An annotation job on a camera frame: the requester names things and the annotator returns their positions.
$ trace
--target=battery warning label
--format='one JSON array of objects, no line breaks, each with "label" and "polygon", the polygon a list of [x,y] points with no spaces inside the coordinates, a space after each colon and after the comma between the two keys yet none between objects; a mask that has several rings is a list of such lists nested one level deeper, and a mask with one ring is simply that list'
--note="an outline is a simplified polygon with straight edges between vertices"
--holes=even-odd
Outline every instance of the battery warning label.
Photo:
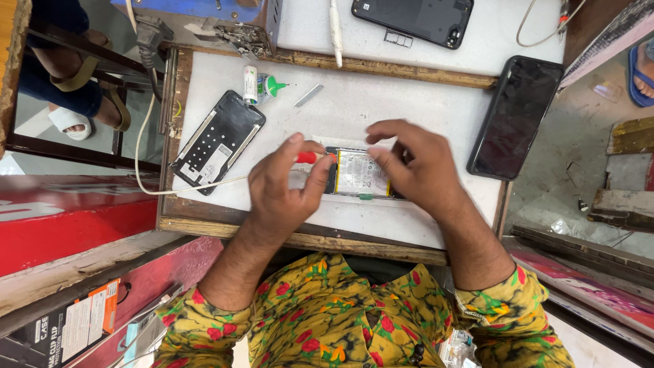
[{"label": "battery warning label", "polygon": [[339,151],[336,193],[390,196],[390,180],[366,152]]}]

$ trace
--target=green bottle cap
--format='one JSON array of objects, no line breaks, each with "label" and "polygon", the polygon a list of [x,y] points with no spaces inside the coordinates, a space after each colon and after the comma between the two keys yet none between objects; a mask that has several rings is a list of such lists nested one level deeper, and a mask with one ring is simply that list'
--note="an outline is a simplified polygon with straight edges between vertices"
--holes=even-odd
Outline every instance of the green bottle cap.
[{"label": "green bottle cap", "polygon": [[275,77],[272,75],[268,77],[268,90],[270,91],[270,94],[273,95],[273,97],[277,97],[277,91],[280,88],[284,88],[286,86],[286,83],[277,83],[277,80],[275,80]]}]

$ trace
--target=yellow floral shirt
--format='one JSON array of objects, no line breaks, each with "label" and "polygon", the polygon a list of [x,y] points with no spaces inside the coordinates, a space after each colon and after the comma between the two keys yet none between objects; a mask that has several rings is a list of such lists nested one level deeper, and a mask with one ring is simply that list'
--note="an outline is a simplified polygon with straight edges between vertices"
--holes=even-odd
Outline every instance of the yellow floral shirt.
[{"label": "yellow floral shirt", "polygon": [[[250,366],[378,368],[411,365],[424,345],[423,367],[444,367],[436,344],[468,330],[484,367],[573,367],[540,305],[548,296],[532,272],[481,291],[456,291],[452,307],[423,265],[383,285],[369,285],[340,254],[314,253],[270,276],[253,306],[227,312],[196,288],[157,310],[168,333],[157,368],[229,368],[247,334]],[[375,325],[368,323],[378,318]]]}]

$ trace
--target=foot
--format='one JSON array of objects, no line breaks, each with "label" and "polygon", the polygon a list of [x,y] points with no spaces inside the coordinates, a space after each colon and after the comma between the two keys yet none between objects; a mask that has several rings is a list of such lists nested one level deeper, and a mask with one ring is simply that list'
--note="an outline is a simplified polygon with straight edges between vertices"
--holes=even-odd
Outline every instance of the foot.
[{"label": "foot", "polygon": [[[645,46],[649,41],[645,41],[638,46],[638,58],[636,60],[636,69],[640,70],[641,73],[647,75],[649,78],[654,79],[654,60],[650,59],[647,54],[645,54]],[[647,97],[654,97],[654,88],[647,85],[640,78],[634,77],[634,84],[640,93],[644,94]]]},{"label": "foot", "polygon": [[[89,41],[96,45],[107,44],[107,36],[93,29],[82,34]],[[74,77],[82,67],[82,56],[74,50],[66,47],[56,48],[34,48],[34,54],[43,64],[43,67],[55,78],[67,79]]]},{"label": "foot", "polygon": [[120,116],[118,108],[105,96],[102,96],[100,110],[98,110],[93,119],[98,120],[104,125],[109,125],[112,128],[118,128],[122,123],[122,116]]},{"label": "foot", "polygon": [[[57,106],[52,102],[48,102],[48,110],[50,110],[50,112],[53,112],[53,111],[55,111],[56,109],[59,109],[59,108],[60,108],[60,106]],[[72,133],[72,132],[83,132],[83,131],[84,131],[84,125],[83,124],[77,124],[77,125],[73,125],[72,127],[68,128],[68,129],[65,129],[63,132],[64,133]]]}]

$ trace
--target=open phone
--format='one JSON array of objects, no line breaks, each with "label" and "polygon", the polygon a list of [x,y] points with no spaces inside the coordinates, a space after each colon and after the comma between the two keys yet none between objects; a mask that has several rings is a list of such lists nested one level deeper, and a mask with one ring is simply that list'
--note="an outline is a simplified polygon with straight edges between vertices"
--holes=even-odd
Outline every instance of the open phone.
[{"label": "open phone", "polygon": [[[193,187],[222,180],[264,123],[264,114],[238,93],[225,92],[171,165],[173,173]],[[198,192],[208,196],[214,189]]]},{"label": "open phone", "polygon": [[325,194],[404,199],[393,190],[384,171],[365,150],[327,147],[325,152],[336,156],[336,162],[329,171]]},{"label": "open phone", "polygon": [[469,173],[515,180],[564,72],[563,65],[525,56],[506,62],[470,155]]},{"label": "open phone", "polygon": [[352,14],[451,49],[461,46],[473,0],[354,0]]}]

